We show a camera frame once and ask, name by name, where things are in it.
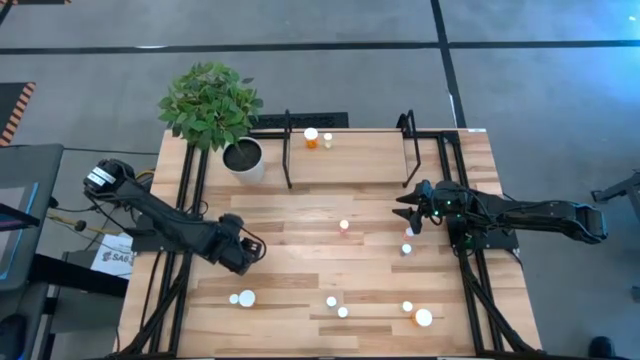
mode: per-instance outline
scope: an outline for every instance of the gray floor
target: gray floor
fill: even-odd
[[[631,0],[441,0],[450,41],[615,40],[640,37]],[[635,16],[639,21],[631,21]],[[74,0],[17,6],[0,47],[435,41],[426,0]],[[589,202],[589,191],[639,168],[640,49],[452,50],[469,127],[487,128],[502,183],[523,200]],[[155,104],[195,61],[223,61],[256,78],[265,113],[348,111],[353,127],[388,127],[413,108],[420,127],[454,125],[438,50],[0,56],[0,82],[37,90],[15,143],[155,152]],[[66,152],[56,195],[87,205],[86,172],[112,154]],[[117,157],[136,168],[155,156]],[[545,350],[585,355],[608,335],[640,357],[640,223],[626,199],[602,206],[611,236],[598,246],[520,232],[525,276]],[[100,223],[99,216],[87,217]],[[86,240],[47,225],[40,251]],[[73,339],[95,344],[80,353]],[[113,329],[69,335],[54,358],[104,354]]]

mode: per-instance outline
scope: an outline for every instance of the computer screen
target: computer screen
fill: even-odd
[[[37,183],[0,189],[0,280],[9,273],[23,229],[34,225],[34,218],[25,214],[31,212],[37,190]]]

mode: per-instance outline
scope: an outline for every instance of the wooden tabletop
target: wooden tabletop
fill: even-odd
[[[470,186],[500,194],[487,133],[460,130],[460,138]],[[407,189],[399,184],[294,184],[289,190],[281,166],[282,140],[260,143],[266,162],[263,183],[240,185],[224,169],[220,154],[212,153],[203,200],[209,204],[208,219],[225,212],[242,216],[247,229],[266,241],[268,253],[242,277],[195,258],[179,356],[474,354],[460,269],[446,227],[425,221],[422,234],[411,239],[413,253],[400,256],[407,222],[391,209],[403,207],[394,199],[411,191],[413,184]],[[407,140],[404,148],[406,166],[413,169],[412,143]],[[176,202],[185,149],[183,140],[165,133],[152,193],[169,204]],[[442,180],[435,140],[420,140],[420,152],[422,166],[413,183]],[[198,158],[196,154],[189,199]],[[451,149],[449,159],[455,169]],[[351,224],[347,235],[338,232],[342,219]],[[526,342],[539,348],[520,266],[505,251],[485,255],[498,308]],[[154,258],[155,254],[142,254],[135,260],[119,326],[123,344],[138,331]],[[156,304],[161,273],[162,266],[148,314]],[[228,303],[229,295],[243,289],[256,293],[250,309]],[[349,309],[346,319],[325,305],[327,296],[335,296],[339,306]],[[430,310],[433,324],[413,325],[401,311],[403,301]],[[485,347],[491,348],[486,315],[478,307]],[[172,313],[166,316],[161,349],[167,348]]]

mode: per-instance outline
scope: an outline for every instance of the wood plank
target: wood plank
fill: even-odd
[[[402,183],[407,180],[399,132],[333,133],[333,146],[309,149],[303,134],[291,134],[293,184]]]

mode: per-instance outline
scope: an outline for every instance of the paper sign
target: paper sign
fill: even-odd
[[[105,235],[91,270],[129,279],[133,271],[132,240],[127,234]]]

